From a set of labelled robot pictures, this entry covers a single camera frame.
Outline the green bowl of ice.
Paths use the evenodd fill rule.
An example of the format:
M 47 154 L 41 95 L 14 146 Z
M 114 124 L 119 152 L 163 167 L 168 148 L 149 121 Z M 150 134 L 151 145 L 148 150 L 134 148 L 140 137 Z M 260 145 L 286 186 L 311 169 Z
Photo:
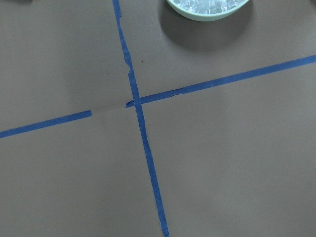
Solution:
M 167 0 L 177 13 L 190 20 L 210 22 L 226 18 L 243 6 L 248 0 Z

